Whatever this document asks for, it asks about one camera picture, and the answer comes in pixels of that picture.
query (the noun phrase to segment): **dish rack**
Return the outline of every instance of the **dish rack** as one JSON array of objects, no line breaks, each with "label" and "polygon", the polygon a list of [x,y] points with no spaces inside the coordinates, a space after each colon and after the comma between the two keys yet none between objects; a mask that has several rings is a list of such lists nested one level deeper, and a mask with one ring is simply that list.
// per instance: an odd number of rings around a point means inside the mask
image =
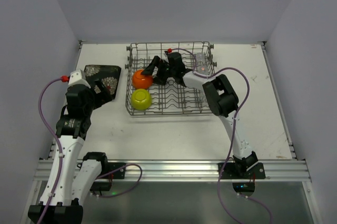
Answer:
[{"label": "dish rack", "polygon": [[[214,45],[209,42],[132,43],[126,47],[126,50],[130,52],[127,57],[128,64],[125,65],[125,69],[128,69],[125,101],[128,113],[132,116],[210,114],[211,111],[200,91],[178,85],[173,79],[169,79],[166,85],[153,84],[148,89],[152,97],[152,105],[147,110],[139,111],[131,106],[131,95],[135,91],[132,85],[133,74],[137,70],[146,68],[155,55],[163,59],[164,51],[169,48],[184,48],[193,54],[203,53],[208,74],[214,73],[216,62],[213,62],[211,53]],[[181,53],[185,66],[192,69],[194,63],[192,56],[185,51],[178,50],[178,52]]]}]

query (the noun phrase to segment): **floral pattern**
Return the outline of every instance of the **floral pattern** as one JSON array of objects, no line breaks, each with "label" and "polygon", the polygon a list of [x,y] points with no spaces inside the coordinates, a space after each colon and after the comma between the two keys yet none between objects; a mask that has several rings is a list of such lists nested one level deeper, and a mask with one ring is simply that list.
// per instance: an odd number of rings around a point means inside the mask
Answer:
[{"label": "floral pattern", "polygon": [[99,65],[89,65],[85,67],[85,76],[92,76],[100,71],[101,67]]},{"label": "floral pattern", "polygon": [[[104,84],[105,87],[110,91],[110,95],[115,94],[117,85],[118,85],[118,80],[114,77],[106,77],[102,79],[102,83]],[[96,93],[100,93],[101,90],[95,86],[94,88]]]}]

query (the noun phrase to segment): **white table surface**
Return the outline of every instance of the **white table surface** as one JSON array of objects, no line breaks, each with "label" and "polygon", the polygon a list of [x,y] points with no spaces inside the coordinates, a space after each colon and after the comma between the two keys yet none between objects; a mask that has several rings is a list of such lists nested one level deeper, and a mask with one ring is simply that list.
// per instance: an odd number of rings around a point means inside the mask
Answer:
[{"label": "white table surface", "polygon": [[[122,68],[116,99],[92,114],[92,125],[81,150],[101,151],[108,159],[209,160],[223,159],[230,141],[221,121],[214,115],[133,117],[125,108],[125,91],[129,44],[83,44],[77,69],[87,64],[118,65]],[[249,79],[251,94],[240,112],[240,123],[246,131],[257,157],[291,159],[262,49],[259,45],[215,44],[212,51],[217,70],[237,67]],[[236,72],[225,72],[239,99],[246,85]]]}]

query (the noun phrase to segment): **cable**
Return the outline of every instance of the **cable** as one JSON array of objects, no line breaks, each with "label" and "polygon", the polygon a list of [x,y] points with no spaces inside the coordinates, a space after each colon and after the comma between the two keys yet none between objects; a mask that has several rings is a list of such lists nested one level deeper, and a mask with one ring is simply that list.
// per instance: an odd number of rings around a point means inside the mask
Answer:
[{"label": "cable", "polygon": [[98,176],[96,179],[100,179],[100,178],[109,176],[109,175],[111,175],[111,174],[117,172],[118,170],[125,169],[126,167],[129,167],[129,166],[136,166],[136,167],[138,167],[139,170],[141,171],[141,174],[140,174],[138,180],[135,182],[135,184],[134,184],[133,186],[131,186],[129,189],[125,190],[125,191],[122,191],[122,192],[117,193],[117,194],[115,194],[115,195],[100,195],[100,198],[107,198],[107,199],[108,199],[108,198],[115,198],[115,197],[117,197],[117,196],[123,195],[123,194],[125,194],[125,193],[131,191],[132,189],[134,189],[134,188],[139,184],[139,181],[140,181],[140,179],[142,178],[142,175],[143,175],[143,170],[142,170],[142,168],[141,168],[138,164],[136,164],[136,163],[129,163],[129,164],[126,164],[126,165],[124,165],[124,166],[121,166],[121,167],[118,168],[118,169],[115,169],[115,170],[113,170],[113,171],[108,172],[107,174],[103,174],[103,175],[101,175],[101,176]]},{"label": "cable", "polygon": [[[235,114],[234,114],[234,117],[233,117],[233,134],[232,134],[232,137],[231,137],[231,145],[230,145],[230,148],[229,148],[229,151],[228,151],[228,155],[227,155],[227,157],[226,157],[226,159],[225,159],[225,162],[223,163],[223,165],[222,165],[222,167],[221,167],[221,169],[220,169],[220,172],[219,172],[219,178],[218,178],[218,180],[217,180],[217,196],[218,196],[218,198],[219,198],[220,204],[222,205],[222,207],[223,207],[223,209],[226,211],[226,213],[227,213],[233,220],[235,220],[236,222],[238,222],[238,223],[240,223],[240,224],[243,224],[243,222],[239,221],[235,216],[233,216],[233,215],[229,212],[228,208],[226,207],[226,205],[225,205],[224,202],[222,201],[221,194],[220,194],[220,181],[221,181],[222,173],[223,173],[223,171],[224,171],[224,169],[225,169],[225,166],[226,166],[226,164],[227,164],[227,162],[228,162],[228,160],[229,160],[229,158],[230,158],[230,155],[231,155],[231,152],[232,152],[232,148],[233,148],[234,136],[235,136],[235,128],[236,128],[236,116],[237,116],[239,110],[240,110],[240,109],[242,108],[242,106],[244,105],[244,103],[247,101],[248,96],[249,96],[249,93],[250,93],[250,85],[249,85],[248,79],[247,79],[247,77],[246,77],[240,70],[238,70],[238,69],[236,69],[236,68],[234,68],[234,67],[225,67],[225,68],[223,68],[223,69],[217,71],[216,73],[212,74],[211,76],[198,74],[198,73],[196,73],[196,72],[194,71],[195,68],[196,68],[196,57],[195,57],[195,55],[194,55],[191,51],[189,51],[189,50],[187,50],[187,49],[183,49],[183,48],[173,48],[172,50],[182,50],[182,51],[185,51],[185,52],[187,52],[187,53],[189,53],[189,54],[192,55],[192,57],[193,57],[194,60],[195,60],[195,64],[194,64],[194,66],[193,66],[193,71],[192,71],[192,72],[193,72],[194,75],[196,75],[196,76],[198,76],[198,77],[201,77],[201,78],[204,78],[204,79],[208,79],[208,78],[215,77],[216,75],[218,75],[218,74],[221,73],[222,71],[225,71],[225,70],[234,70],[234,71],[238,72],[238,73],[244,78],[244,80],[245,80],[245,82],[246,82],[246,85],[247,85],[247,93],[246,93],[246,96],[245,96],[244,100],[243,100],[242,103],[239,105],[238,109],[236,110],[236,112],[235,112]],[[271,224],[271,223],[273,222],[273,215],[272,215],[271,210],[270,210],[264,203],[260,202],[260,201],[257,200],[257,199],[254,199],[254,198],[252,198],[252,197],[248,197],[248,199],[251,200],[251,201],[254,201],[254,202],[258,203],[258,204],[260,204],[261,206],[263,206],[263,207],[267,210],[267,212],[269,213],[269,216],[270,216],[269,224]]]},{"label": "cable", "polygon": [[[46,121],[46,119],[44,118],[44,115],[42,113],[42,97],[43,97],[43,94],[45,93],[45,91],[47,90],[47,88],[52,85],[53,83],[57,82],[57,81],[62,81],[63,79],[60,77],[60,78],[57,78],[55,80],[52,80],[51,82],[49,82],[46,87],[44,87],[42,89],[42,92],[40,94],[40,97],[38,98],[38,112],[40,114],[40,117],[41,117],[41,120],[42,122],[45,124],[45,126],[47,127],[47,129],[49,130],[49,132],[52,134],[52,136],[54,137],[54,139],[56,140],[56,143],[57,143],[57,147],[59,149],[59,152],[60,152],[60,161],[58,163],[58,170],[57,170],[57,175],[56,175],[56,179],[55,179],[55,183],[52,187],[52,190],[51,190],[51,194],[54,194],[55,190],[56,190],[56,187],[57,187],[57,184],[58,184],[58,181],[60,179],[60,176],[61,176],[61,170],[62,170],[62,161],[63,161],[63,158],[62,158],[62,146],[61,146],[61,143],[60,143],[60,140],[58,139],[57,135],[55,134],[54,130],[51,128],[51,126],[48,124],[48,122]],[[50,196],[47,200],[47,203],[43,209],[43,212],[37,222],[37,224],[41,224],[44,216],[46,215],[46,212],[47,212],[47,209],[52,201],[52,197],[53,196]]]}]

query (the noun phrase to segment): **orange bowl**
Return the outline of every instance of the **orange bowl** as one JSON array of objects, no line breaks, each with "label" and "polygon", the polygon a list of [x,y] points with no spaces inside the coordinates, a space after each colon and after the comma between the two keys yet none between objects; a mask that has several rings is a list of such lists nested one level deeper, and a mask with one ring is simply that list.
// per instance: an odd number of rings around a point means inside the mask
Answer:
[{"label": "orange bowl", "polygon": [[143,70],[137,70],[132,76],[132,85],[136,89],[148,89],[153,84],[151,75],[142,75]]}]

